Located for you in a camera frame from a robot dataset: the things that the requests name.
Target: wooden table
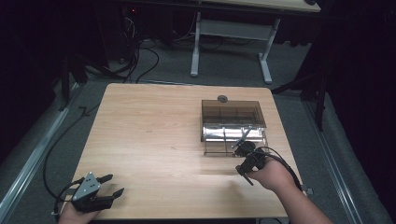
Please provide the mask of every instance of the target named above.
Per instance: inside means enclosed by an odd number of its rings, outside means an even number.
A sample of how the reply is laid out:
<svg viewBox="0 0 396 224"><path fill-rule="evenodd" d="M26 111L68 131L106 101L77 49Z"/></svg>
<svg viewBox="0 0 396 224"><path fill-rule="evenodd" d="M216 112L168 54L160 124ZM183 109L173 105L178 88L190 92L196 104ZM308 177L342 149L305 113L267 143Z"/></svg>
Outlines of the wooden table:
<svg viewBox="0 0 396 224"><path fill-rule="evenodd" d="M204 156L201 101L219 95L260 102L269 147L299 176L268 89L110 84L74 176L113 174L102 195L125 188L98 219L286 216L272 191L236 172L244 158Z"/></svg>

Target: white metal stand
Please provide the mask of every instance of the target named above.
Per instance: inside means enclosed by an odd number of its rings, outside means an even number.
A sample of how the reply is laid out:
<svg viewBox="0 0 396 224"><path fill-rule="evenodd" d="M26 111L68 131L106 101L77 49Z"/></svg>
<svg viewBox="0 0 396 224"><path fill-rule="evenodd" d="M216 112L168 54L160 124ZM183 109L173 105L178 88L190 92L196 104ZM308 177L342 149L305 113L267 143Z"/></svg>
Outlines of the white metal stand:
<svg viewBox="0 0 396 224"><path fill-rule="evenodd" d="M266 40L264 52L259 54L259 60L262 66L262 75L264 77L264 81L267 84L271 84L271 74L269 72L268 63L266 60L274 42L279 23L280 19L276 19L272 26L230 21L201 20L201 12L197 12L195 46L191 62L191 76L198 76L200 35L220 35L235 38Z"/></svg>

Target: human hand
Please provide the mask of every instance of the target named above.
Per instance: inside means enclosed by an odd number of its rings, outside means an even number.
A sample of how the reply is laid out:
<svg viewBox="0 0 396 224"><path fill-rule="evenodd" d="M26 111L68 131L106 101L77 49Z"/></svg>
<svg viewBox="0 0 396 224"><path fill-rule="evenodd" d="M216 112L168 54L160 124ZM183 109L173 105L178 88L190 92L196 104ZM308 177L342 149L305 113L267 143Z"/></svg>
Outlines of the human hand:
<svg viewBox="0 0 396 224"><path fill-rule="evenodd" d="M66 203L59 219L59 224L87 224L101 211L82 213L76 210L71 203Z"/></svg>
<svg viewBox="0 0 396 224"><path fill-rule="evenodd" d="M295 187L293 177L289 171L273 158L265 159L264 168L259 171L252 171L247 174L248 177L259 181L263 187L277 192L283 188Z"/></svg>

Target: black cable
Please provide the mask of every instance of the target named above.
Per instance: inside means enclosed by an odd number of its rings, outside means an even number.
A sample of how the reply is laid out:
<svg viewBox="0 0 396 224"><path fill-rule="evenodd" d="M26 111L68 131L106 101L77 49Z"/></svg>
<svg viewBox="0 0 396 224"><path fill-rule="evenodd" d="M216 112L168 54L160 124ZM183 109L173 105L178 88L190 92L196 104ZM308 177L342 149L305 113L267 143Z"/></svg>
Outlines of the black cable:
<svg viewBox="0 0 396 224"><path fill-rule="evenodd" d="M183 38L183 39L176 39L176 40L173 40L173 43L175 43L175 44L177 44L177 45L179 45L179 46L191 46L191 45L193 45L193 44L195 43L194 39L193 39L193 40L190 40L190 39L192 39L193 37L195 37L195 35L188 36L188 37L185 37L185 38ZM188 44L180 44L180 43L179 43L179 42L183 42L183 41L188 41Z"/></svg>
<svg viewBox="0 0 396 224"><path fill-rule="evenodd" d="M130 81L131 81L131 83L132 83L131 75L132 75L132 73L134 72L134 70L135 70L136 67L137 67L137 64L138 64L138 62L139 62L139 58L140 58L140 42L138 42L138 43L137 43L137 46L136 46L136 55L134 55L134 66L132 66L132 67L129 69L128 75L125 77L125 79L123 80L122 83L125 83L125 82L128 80L128 78L130 79Z"/></svg>
<svg viewBox="0 0 396 224"><path fill-rule="evenodd" d="M275 152L275 154L280 158L280 159L282 159L283 160L283 158L280 156L280 154L279 153L277 153L277 151L276 150L274 150L273 148L271 148L271 147L258 147L258 148L267 148L267 149L269 149L269 150L271 150L271 151L273 151L273 152Z"/></svg>
<svg viewBox="0 0 396 224"><path fill-rule="evenodd" d="M274 217L273 220L277 221L277 223L282 224L282 222L281 222L278 218L275 218L275 217Z"/></svg>
<svg viewBox="0 0 396 224"><path fill-rule="evenodd" d="M248 41L246 41L246 42L244 42L244 43L238 43L238 42L236 42L236 41L228 40L228 38L225 38L225 39L224 39L224 42L226 42L226 43L231 43L231 44L240 45L240 46L249 45L249 44L254 44L254 43L258 42L258 41L259 41L259 40L256 40L256 39L249 39Z"/></svg>
<svg viewBox="0 0 396 224"><path fill-rule="evenodd" d="M152 53L154 53L154 54L157 56L157 62L155 62L155 64L154 64L148 71L146 71L146 72L144 72L143 74L141 74L141 75L136 79L135 84L137 84L137 82L139 82L139 79L140 79L143 75L147 74L149 71L151 71L152 69L154 69L154 68L157 66L158 62L160 61L160 56L159 56L154 50L152 50L152 49L145 49L145 50L148 50L148 51L151 51Z"/></svg>
<svg viewBox="0 0 396 224"><path fill-rule="evenodd" d="M59 200L59 196L57 196L55 193L53 193L53 191L50 189L48 182L47 182L47 163L48 163L50 154L52 153L53 149L55 149L55 146L61 141L61 139L70 131L70 129L72 129L80 120L82 120L87 115L89 115L97 107L99 107L99 104L94 106L88 112L81 115L80 118L76 119L69 127L67 127L66 130L64 130L64 132L56 139L56 141L52 144L52 146L49 148L49 151L47 152L46 158L44 159L44 163L43 163L43 182L44 182L44 186L45 186L47 192L49 193L49 195L51 195L56 200Z"/></svg>
<svg viewBox="0 0 396 224"><path fill-rule="evenodd" d="M64 192L66 192L68 189L70 189L73 185L81 184L81 183L84 181L84 179L85 179L85 178L82 177L82 178L79 179L79 180L73 181L72 183L68 184L66 187L64 187L64 188L59 192L58 197L57 197L57 199L55 200L55 205L53 205L53 213L52 213L53 215L55 215L55 220L56 220L56 222L59 221L59 217L60 217L58 203L70 202L70 201L63 200L63 199L62 199L62 195L64 194Z"/></svg>
<svg viewBox="0 0 396 224"><path fill-rule="evenodd" d="M222 37L222 36L217 36L217 37L219 38L219 44L217 46L215 46L214 48L207 48L207 47L204 47L202 44L200 44L200 47L202 49L218 49L218 48L220 48L224 43L224 37Z"/></svg>

